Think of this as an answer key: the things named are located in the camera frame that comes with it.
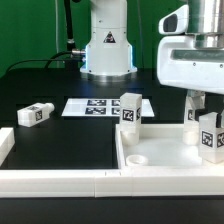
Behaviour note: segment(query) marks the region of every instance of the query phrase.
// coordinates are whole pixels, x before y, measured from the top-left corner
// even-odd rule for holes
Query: white platform
[[[89,104],[88,101],[95,101],[95,104]],[[104,104],[97,104],[97,101],[106,101]],[[89,109],[103,109],[105,108],[105,113],[95,112],[92,114],[87,114],[86,110]],[[62,116],[66,117],[119,117],[120,113],[120,103],[119,99],[68,99]],[[154,117],[154,112],[152,110],[151,104],[148,99],[142,100],[142,117]]]
[[[224,166],[204,163],[182,142],[183,125],[142,125],[140,143],[123,146],[119,125],[116,170],[0,171],[0,197],[224,195]],[[148,166],[128,167],[131,154]]]

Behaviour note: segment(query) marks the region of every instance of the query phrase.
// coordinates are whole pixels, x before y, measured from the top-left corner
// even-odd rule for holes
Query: black table
[[[150,100],[155,117],[142,123],[183,122],[186,90],[161,86],[155,70],[107,85],[64,69],[10,71],[0,79],[0,127],[15,128],[16,145],[1,169],[116,169],[119,118],[61,114],[68,98],[111,99],[125,92]],[[32,128],[18,126],[16,111],[36,102],[55,105],[51,118]],[[207,94],[208,112],[222,106],[222,96]],[[1,199],[0,223],[223,223],[223,207],[223,196]]]

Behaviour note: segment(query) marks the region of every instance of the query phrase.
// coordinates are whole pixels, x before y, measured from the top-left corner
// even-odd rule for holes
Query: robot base
[[[137,69],[133,69],[127,74],[122,75],[96,75],[92,73],[85,73],[81,70],[81,77],[83,79],[88,79],[97,82],[122,82],[130,79],[135,79],[137,76]]]

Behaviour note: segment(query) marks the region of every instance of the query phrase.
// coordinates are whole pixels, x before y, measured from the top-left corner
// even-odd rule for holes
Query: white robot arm
[[[137,71],[127,41],[127,1],[91,0],[91,41],[86,46],[84,78],[119,81]]]

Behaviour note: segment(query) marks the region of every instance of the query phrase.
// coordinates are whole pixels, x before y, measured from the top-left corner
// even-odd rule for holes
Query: white cube
[[[49,114],[54,110],[52,103],[36,103],[29,107],[17,111],[19,125],[31,127],[38,124],[50,116]]]
[[[141,126],[142,95],[125,93],[120,97],[121,131],[136,133]]]
[[[224,128],[217,128],[217,113],[199,118],[199,156],[212,163],[224,161]]]

